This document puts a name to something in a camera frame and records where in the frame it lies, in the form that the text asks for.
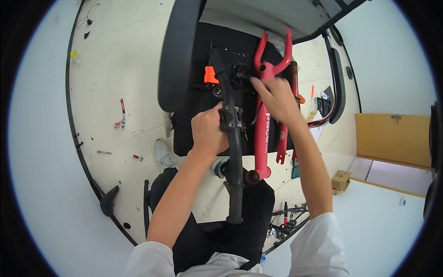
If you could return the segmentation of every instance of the black handlebar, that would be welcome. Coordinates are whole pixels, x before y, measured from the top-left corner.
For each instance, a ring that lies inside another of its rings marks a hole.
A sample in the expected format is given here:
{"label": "black handlebar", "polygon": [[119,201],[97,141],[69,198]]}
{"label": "black handlebar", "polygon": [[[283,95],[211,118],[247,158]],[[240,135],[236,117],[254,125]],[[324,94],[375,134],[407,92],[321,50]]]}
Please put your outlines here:
{"label": "black handlebar", "polygon": [[226,221],[232,224],[243,222],[241,206],[243,198],[243,164],[241,159],[240,132],[244,130],[241,110],[234,101],[233,89],[229,82],[229,73],[225,71],[220,52],[217,48],[208,51],[209,60],[215,71],[215,78],[220,82],[223,108],[220,110],[220,130],[227,132],[230,156],[229,216]]}

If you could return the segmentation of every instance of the cardboard box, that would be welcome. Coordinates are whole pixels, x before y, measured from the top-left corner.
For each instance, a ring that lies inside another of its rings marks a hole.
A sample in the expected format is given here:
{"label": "cardboard box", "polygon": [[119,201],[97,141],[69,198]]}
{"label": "cardboard box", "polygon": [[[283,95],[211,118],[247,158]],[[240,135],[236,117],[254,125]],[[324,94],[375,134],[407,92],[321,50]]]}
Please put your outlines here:
{"label": "cardboard box", "polygon": [[351,172],[337,170],[337,173],[331,178],[331,185],[333,188],[345,191],[349,183],[351,182],[349,178],[351,177]]}

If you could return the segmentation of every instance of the person's hand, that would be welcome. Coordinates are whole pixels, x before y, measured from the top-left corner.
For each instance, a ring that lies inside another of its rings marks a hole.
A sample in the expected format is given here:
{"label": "person's hand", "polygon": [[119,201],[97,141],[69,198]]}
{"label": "person's hand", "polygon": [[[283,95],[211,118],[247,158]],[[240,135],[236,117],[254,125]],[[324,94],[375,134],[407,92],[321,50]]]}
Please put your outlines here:
{"label": "person's hand", "polygon": [[194,153],[211,156],[213,159],[228,148],[228,135],[226,132],[220,131],[218,110],[221,108],[223,108],[223,102],[192,118],[192,138],[194,139],[192,151]]}
{"label": "person's hand", "polygon": [[286,79],[276,77],[275,80],[262,82],[252,77],[250,81],[273,118],[288,124],[294,117],[301,115],[291,86]]}

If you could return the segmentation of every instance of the bottle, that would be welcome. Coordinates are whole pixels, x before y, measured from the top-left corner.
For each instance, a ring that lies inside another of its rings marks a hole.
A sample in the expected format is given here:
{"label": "bottle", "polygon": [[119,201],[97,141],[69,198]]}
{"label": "bottle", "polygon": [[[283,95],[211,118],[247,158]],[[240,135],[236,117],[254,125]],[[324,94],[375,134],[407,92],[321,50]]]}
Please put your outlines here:
{"label": "bottle", "polygon": [[264,266],[264,263],[266,262],[266,254],[264,252],[261,253],[261,259],[260,259],[260,265],[261,267]]}

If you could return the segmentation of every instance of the floor debris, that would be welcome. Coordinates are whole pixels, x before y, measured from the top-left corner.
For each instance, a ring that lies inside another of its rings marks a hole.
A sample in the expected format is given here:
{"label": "floor debris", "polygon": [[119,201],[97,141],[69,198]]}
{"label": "floor debris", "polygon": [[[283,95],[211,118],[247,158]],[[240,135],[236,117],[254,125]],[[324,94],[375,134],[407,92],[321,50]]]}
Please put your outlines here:
{"label": "floor debris", "polygon": [[137,156],[137,155],[133,155],[132,158],[135,159],[135,160],[139,160],[140,162],[143,161],[143,157],[140,157],[140,156]]}
{"label": "floor debris", "polygon": [[120,120],[119,122],[116,122],[116,123],[114,124],[114,128],[116,128],[116,129],[119,128],[120,126],[121,126],[121,128],[123,129],[123,128],[124,128],[125,119],[126,119],[126,115],[125,115],[125,113],[124,113],[124,103],[123,103],[123,98],[120,99],[120,103],[121,103],[121,111],[122,111],[122,113],[123,113],[123,119]]}

